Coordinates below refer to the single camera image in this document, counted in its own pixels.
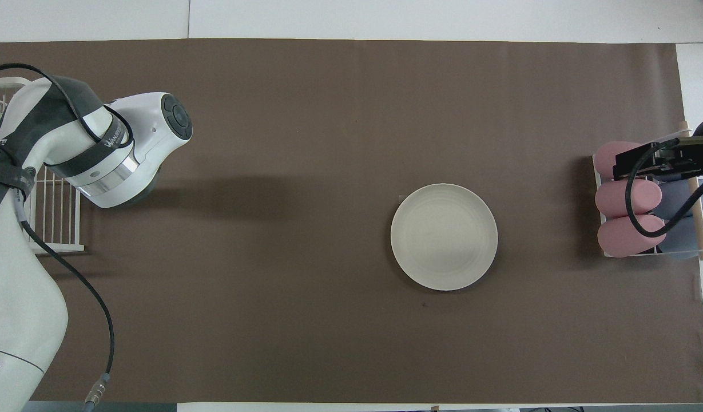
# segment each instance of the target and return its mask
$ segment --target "black cable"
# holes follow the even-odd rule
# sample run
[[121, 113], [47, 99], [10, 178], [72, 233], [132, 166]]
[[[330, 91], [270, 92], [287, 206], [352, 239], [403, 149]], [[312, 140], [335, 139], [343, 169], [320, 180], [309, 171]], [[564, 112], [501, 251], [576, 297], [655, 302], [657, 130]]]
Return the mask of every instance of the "black cable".
[[18, 159], [16, 158], [16, 154], [14, 154], [9, 148], [6, 148], [6, 146], [2, 143], [0, 143], [0, 151], [5, 153], [8, 157], [11, 157], [11, 163], [13, 166], [18, 166]]
[[631, 169], [631, 172], [628, 175], [628, 181], [626, 182], [626, 213], [628, 214], [629, 220], [633, 224], [634, 227], [636, 227], [636, 230], [641, 233], [642, 235], [646, 237], [660, 237], [661, 235], [664, 235], [666, 232], [669, 232], [676, 224], [684, 217], [684, 215], [689, 211], [689, 209], [694, 206], [694, 204], [697, 202], [697, 199], [699, 199], [703, 195], [703, 183], [700, 185], [699, 188], [697, 188], [694, 193], [692, 193], [691, 196], [689, 196], [686, 201], [684, 201], [683, 205], [681, 208], [679, 208], [676, 213], [674, 213], [674, 216], [672, 216], [669, 221], [662, 227], [661, 229], [655, 230], [654, 232], [649, 232], [646, 229], [644, 229], [643, 226], [639, 223], [638, 219], [636, 219], [636, 215], [633, 213], [633, 204], [631, 204], [631, 190], [633, 190], [633, 183], [636, 180], [636, 175], [638, 174], [639, 169], [641, 169], [641, 166], [646, 162], [649, 157], [651, 157], [654, 153], [658, 152], [659, 150], [662, 149], [670, 149], [676, 146], [679, 143], [678, 138], [673, 138], [668, 141], [664, 141], [662, 143], [656, 144], [652, 148], [649, 148], [644, 154], [642, 154], [641, 157], [639, 157], [638, 161], [636, 161], [636, 164], [634, 164], [633, 169]]
[[[84, 117], [82, 117], [82, 115], [77, 111], [77, 108], [74, 106], [74, 102], [72, 102], [72, 99], [69, 98], [69, 95], [66, 94], [66, 91], [64, 90], [64, 88], [61, 86], [61, 84], [59, 84], [58, 81], [55, 80], [55, 78], [49, 76], [47, 73], [43, 72], [43, 70], [41, 70], [40, 68], [37, 68], [32, 65], [27, 65], [26, 63], [5, 63], [4, 65], [0, 65], [0, 71], [8, 70], [8, 69], [30, 70], [30, 71], [36, 72], [39, 75], [47, 78], [47, 80], [50, 81], [51, 84], [53, 84], [56, 87], [56, 89], [58, 89], [59, 92], [61, 92], [62, 96], [64, 96], [64, 100], [66, 100], [66, 104], [69, 106], [69, 110], [71, 110], [72, 114], [77, 118], [77, 120], [79, 120], [79, 123], [80, 123], [80, 125], [82, 125], [82, 128], [84, 128], [84, 131], [87, 132], [87, 134], [92, 138], [93, 141], [99, 142], [100, 140], [102, 140], [92, 131], [92, 129], [89, 128], [89, 126], [87, 125], [87, 122], [84, 120]], [[105, 109], [108, 109], [109, 112], [115, 113], [114, 110], [109, 109], [106, 105], [104, 107], [105, 107]], [[128, 128], [127, 140], [118, 146], [119, 149], [126, 148], [133, 141], [132, 130], [129, 129], [129, 126], [127, 126], [127, 128]]]
[[94, 287], [92, 286], [92, 284], [89, 283], [87, 278], [82, 276], [82, 274], [77, 271], [74, 266], [72, 266], [71, 264], [69, 264], [69, 262], [64, 260], [64, 258], [59, 256], [58, 253], [56, 253], [52, 248], [50, 248], [49, 245], [43, 242], [43, 240], [38, 237], [35, 232], [33, 232], [33, 229], [29, 226], [29, 222], [22, 221], [21, 227], [23, 227], [23, 229], [26, 231], [27, 234], [29, 234], [31, 239], [33, 239], [34, 242], [41, 246], [43, 250], [47, 251], [47, 253], [51, 255], [52, 258], [56, 259], [57, 262], [63, 264], [65, 268], [69, 269], [69, 271], [72, 272], [72, 274], [76, 276], [77, 279], [79, 279], [82, 284], [84, 284], [85, 287], [89, 289], [90, 292], [92, 292], [92, 295], [95, 299], [97, 299], [97, 302], [100, 303], [100, 307], [102, 307], [102, 311], [105, 313], [105, 318], [106, 320], [108, 320], [108, 329], [110, 330], [110, 357], [108, 357], [108, 365], [105, 368], [105, 373], [110, 373], [110, 370], [113, 368], [113, 358], [115, 357], [115, 329], [113, 328], [113, 318], [110, 316], [110, 310], [108, 310], [108, 306], [105, 305], [105, 301], [102, 300], [100, 293], [98, 293], [97, 290], [94, 289]]

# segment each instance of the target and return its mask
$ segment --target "white wire rack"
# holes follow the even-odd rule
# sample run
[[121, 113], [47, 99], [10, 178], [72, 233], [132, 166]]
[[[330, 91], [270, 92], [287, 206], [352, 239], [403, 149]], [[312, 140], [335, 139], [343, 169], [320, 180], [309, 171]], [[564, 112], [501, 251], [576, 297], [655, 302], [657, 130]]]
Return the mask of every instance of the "white wire rack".
[[[15, 92], [29, 83], [19, 77], [0, 78], [0, 122]], [[81, 197], [81, 193], [66, 180], [42, 167], [37, 173], [33, 191], [26, 199], [25, 209], [30, 226], [59, 253], [84, 250], [84, 245], [80, 243]], [[27, 234], [24, 233], [24, 237], [34, 253], [46, 253]]]

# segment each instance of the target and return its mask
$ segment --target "brown table surface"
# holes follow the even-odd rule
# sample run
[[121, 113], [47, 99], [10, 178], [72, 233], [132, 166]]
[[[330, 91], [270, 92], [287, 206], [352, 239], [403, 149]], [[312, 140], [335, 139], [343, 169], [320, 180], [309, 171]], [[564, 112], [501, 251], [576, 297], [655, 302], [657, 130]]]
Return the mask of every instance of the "brown table surface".
[[[84, 206], [71, 261], [115, 318], [110, 401], [702, 402], [696, 260], [608, 259], [589, 156], [682, 120], [674, 45], [192, 39], [0, 43], [105, 100], [194, 121], [133, 208]], [[398, 198], [455, 183], [499, 230], [490, 271], [421, 287]], [[70, 326], [35, 399], [81, 399], [106, 331]]]

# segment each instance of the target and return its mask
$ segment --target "white robotic arm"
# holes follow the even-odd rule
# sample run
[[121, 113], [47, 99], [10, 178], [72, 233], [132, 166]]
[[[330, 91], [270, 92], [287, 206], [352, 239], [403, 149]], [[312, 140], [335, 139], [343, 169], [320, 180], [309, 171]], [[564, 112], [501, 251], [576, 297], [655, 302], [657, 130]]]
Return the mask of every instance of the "white robotic arm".
[[0, 146], [7, 149], [0, 149], [2, 412], [22, 409], [66, 331], [63, 296], [19, 226], [25, 219], [18, 214], [19, 199], [32, 176], [47, 164], [95, 204], [110, 208], [146, 195], [166, 156], [192, 136], [186, 110], [171, 94], [138, 94], [105, 106], [85, 83], [54, 80], [82, 120], [62, 90], [44, 78], [15, 94], [0, 123]]

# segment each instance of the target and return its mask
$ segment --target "rolled pink towel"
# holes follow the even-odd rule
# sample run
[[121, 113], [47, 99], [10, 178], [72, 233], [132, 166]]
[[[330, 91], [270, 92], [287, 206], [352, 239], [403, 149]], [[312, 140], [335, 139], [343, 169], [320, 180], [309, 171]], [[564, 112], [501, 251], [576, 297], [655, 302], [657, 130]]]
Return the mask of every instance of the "rolled pink towel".
[[611, 141], [600, 146], [593, 162], [595, 169], [603, 179], [613, 179], [613, 167], [615, 166], [615, 155], [635, 149], [641, 146], [633, 141]]
[[[639, 215], [636, 219], [649, 232], [664, 227], [662, 219], [654, 215]], [[631, 221], [625, 218], [606, 221], [598, 229], [598, 243], [605, 253], [615, 258], [625, 258], [636, 255], [644, 250], [662, 243], [666, 235], [646, 237], [633, 227]]]
[[[662, 190], [659, 185], [644, 179], [634, 180], [631, 188], [631, 204], [633, 213], [643, 215], [651, 211], [662, 201]], [[595, 204], [600, 213], [607, 218], [626, 216], [626, 180], [605, 182], [595, 193]]]

